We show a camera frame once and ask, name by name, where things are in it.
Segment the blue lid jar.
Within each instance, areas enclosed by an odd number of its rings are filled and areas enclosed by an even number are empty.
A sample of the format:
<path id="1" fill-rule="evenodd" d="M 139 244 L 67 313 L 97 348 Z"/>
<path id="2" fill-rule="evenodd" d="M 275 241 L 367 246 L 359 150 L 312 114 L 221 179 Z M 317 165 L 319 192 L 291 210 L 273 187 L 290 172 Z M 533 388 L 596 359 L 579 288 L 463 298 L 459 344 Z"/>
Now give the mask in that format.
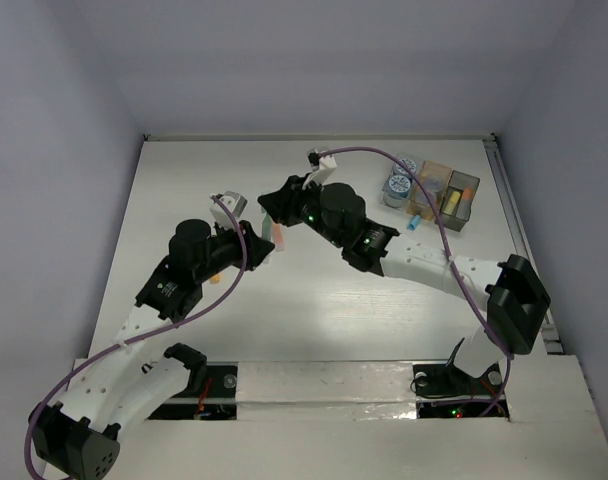
<path id="1" fill-rule="evenodd" d="M 412 182 L 401 175 L 390 174 L 382 188 L 382 201 L 392 208 L 403 208 L 408 203 Z"/>
<path id="2" fill-rule="evenodd" d="M 418 171 L 417 162 L 413 158 L 398 156 L 397 161 L 393 163 L 391 171 L 394 175 L 401 175 L 411 178 Z"/>

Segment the clear jar blue clips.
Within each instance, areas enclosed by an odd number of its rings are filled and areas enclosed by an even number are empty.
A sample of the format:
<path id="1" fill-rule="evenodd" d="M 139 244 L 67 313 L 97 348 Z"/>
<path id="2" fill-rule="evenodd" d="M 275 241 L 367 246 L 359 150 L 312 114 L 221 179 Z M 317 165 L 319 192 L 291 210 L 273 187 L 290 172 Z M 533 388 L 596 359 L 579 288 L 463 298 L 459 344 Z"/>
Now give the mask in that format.
<path id="1" fill-rule="evenodd" d="M 434 196 L 438 196 L 445 185 L 444 178 L 439 175 L 425 175 L 422 179 L 425 189 Z"/>

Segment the yellow pencil-shaped highlighter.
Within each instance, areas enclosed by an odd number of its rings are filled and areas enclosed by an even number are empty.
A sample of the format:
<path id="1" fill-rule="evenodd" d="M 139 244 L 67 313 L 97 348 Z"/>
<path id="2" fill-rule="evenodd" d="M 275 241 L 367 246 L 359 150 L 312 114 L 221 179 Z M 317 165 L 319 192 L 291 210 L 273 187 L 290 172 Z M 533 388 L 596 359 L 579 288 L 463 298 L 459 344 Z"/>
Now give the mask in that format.
<path id="1" fill-rule="evenodd" d="M 447 203 L 445 204 L 445 207 L 443 209 L 443 213 L 445 215 L 451 216 L 454 213 L 454 211 L 458 205 L 458 202 L 460 200 L 460 197 L 461 197 L 461 192 L 459 190 L 453 190 L 451 192 L 451 194 L 447 200 Z"/>

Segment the green pencil-shaped highlighter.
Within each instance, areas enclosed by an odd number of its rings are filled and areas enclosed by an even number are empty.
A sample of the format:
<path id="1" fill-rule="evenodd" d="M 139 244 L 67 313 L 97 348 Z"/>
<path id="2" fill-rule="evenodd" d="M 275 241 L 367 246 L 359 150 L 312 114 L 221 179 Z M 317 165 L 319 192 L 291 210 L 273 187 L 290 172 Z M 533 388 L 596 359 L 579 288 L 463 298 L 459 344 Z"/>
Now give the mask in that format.
<path id="1" fill-rule="evenodd" d="M 265 210 L 262 210 L 261 237 L 267 241 L 273 237 L 273 220 Z"/>

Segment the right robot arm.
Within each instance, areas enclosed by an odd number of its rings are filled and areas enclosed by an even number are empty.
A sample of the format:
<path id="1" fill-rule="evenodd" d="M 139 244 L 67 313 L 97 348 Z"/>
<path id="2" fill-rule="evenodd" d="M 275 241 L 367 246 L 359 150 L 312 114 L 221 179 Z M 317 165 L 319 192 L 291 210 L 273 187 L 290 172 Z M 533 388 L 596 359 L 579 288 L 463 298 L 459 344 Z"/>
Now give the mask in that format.
<path id="1" fill-rule="evenodd" d="M 551 299 L 527 258 L 480 260 L 412 242 L 369 219 L 365 200 L 344 183 L 318 185 L 291 176 L 258 202 L 280 225 L 310 227 L 356 270 L 435 288 L 480 313 L 483 325 L 458 344 L 444 368 L 452 390 L 470 390 L 503 356 L 531 353 Z"/>

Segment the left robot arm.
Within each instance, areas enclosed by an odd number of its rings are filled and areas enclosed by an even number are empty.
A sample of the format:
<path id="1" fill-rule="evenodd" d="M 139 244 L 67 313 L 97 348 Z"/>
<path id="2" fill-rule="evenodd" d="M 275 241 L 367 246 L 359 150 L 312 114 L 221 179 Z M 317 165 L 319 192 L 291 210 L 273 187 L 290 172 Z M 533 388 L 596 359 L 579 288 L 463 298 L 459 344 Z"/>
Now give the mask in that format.
<path id="1" fill-rule="evenodd" d="M 205 354 L 164 335 L 193 317 L 202 286 L 229 267 L 256 269 L 274 250 L 247 221 L 226 229 L 197 219 L 177 225 L 110 347 L 83 362 L 29 416 L 24 461 L 38 457 L 69 479 L 102 479 L 126 434 L 175 394 L 199 392 Z"/>

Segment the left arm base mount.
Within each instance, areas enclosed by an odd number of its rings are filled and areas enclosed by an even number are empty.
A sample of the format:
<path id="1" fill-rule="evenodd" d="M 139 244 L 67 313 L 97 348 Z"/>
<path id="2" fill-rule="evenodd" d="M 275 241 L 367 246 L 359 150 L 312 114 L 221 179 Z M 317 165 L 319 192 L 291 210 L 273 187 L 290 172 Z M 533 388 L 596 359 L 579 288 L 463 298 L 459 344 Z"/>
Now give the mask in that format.
<path id="1" fill-rule="evenodd" d="M 189 385 L 150 416 L 158 420 L 228 421 L 237 419 L 236 363 L 209 364 L 202 384 Z"/>

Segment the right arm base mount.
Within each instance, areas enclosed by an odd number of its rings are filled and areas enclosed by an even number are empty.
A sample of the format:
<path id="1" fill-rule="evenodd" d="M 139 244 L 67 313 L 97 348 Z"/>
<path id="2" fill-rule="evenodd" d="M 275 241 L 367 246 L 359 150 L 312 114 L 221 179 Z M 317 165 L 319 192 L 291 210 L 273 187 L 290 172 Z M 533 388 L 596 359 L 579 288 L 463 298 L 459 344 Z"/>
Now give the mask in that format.
<path id="1" fill-rule="evenodd" d="M 509 418 L 505 396 L 498 399 L 503 381 L 497 363 L 479 378 L 442 363 L 413 366 L 410 390 L 416 396 L 419 419 Z"/>

